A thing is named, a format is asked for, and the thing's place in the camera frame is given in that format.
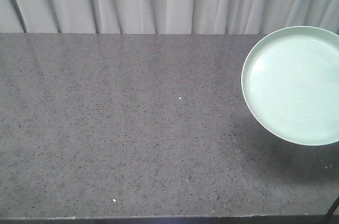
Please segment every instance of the plate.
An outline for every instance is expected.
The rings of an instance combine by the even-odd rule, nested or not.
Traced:
[[[308,146],[339,141],[339,36],[310,26],[267,35],[245,60],[242,90],[276,136]]]

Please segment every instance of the ceramic plate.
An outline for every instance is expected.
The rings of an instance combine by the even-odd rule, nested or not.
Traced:
[[[339,141],[339,36],[310,26],[267,35],[245,60],[242,89],[276,136],[309,146]]]

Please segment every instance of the plate rim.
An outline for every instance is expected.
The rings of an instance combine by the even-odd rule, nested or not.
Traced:
[[[297,144],[297,145],[302,145],[302,146],[325,146],[325,145],[330,145],[330,144],[334,144],[336,142],[339,142],[339,138],[337,138],[335,141],[331,141],[329,143],[325,143],[325,144],[302,144],[300,142],[296,142],[296,141],[293,141],[293,140],[290,140],[290,139],[287,139],[285,138],[284,136],[280,136],[278,135],[277,133],[273,132],[271,129],[269,129],[266,125],[264,125],[257,117],[257,115],[255,114],[255,112],[251,109],[249,103],[248,103],[248,100],[246,98],[246,95],[245,95],[245,92],[244,92],[244,89],[245,89],[245,86],[244,86],[244,71],[245,71],[245,68],[247,66],[247,63],[248,60],[250,59],[252,53],[253,53],[253,50],[258,46],[260,45],[263,41],[265,41],[267,38],[270,38],[272,35],[280,32],[280,31],[286,31],[286,30],[290,30],[290,29],[293,29],[293,28],[308,28],[308,29],[316,29],[316,30],[321,30],[321,31],[324,31],[324,32],[327,32],[327,33],[330,33],[334,36],[336,36],[338,38],[338,42],[339,42],[339,35],[337,35],[336,33],[334,32],[331,32],[329,30],[325,30],[323,28],[319,28],[319,27],[315,27],[315,26],[307,26],[307,25],[296,25],[296,26],[290,26],[290,27],[286,27],[286,28],[281,28],[281,29],[278,29],[274,32],[271,32],[270,34],[266,35],[265,37],[263,37],[260,41],[258,41],[254,47],[248,52],[247,56],[246,56],[246,59],[243,63],[243,67],[242,67],[242,74],[241,74],[241,87],[242,87],[242,94],[243,94],[243,97],[244,97],[244,100],[246,102],[246,105],[248,107],[248,109],[250,110],[251,114],[254,116],[254,118],[257,120],[257,122],[259,122],[259,124],[261,124],[261,126],[263,126],[267,131],[269,131],[270,133],[272,133],[273,135],[275,135],[276,137],[278,138],[281,138],[285,141],[288,141],[288,142],[291,142],[293,144]]]

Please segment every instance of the curtain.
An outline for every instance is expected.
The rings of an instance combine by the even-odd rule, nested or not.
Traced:
[[[0,0],[0,32],[257,34],[339,31],[339,0]]]

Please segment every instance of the table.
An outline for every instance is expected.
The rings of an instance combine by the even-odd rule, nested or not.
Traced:
[[[0,222],[319,220],[339,144],[295,145],[253,118],[240,74],[262,37],[0,34]]]

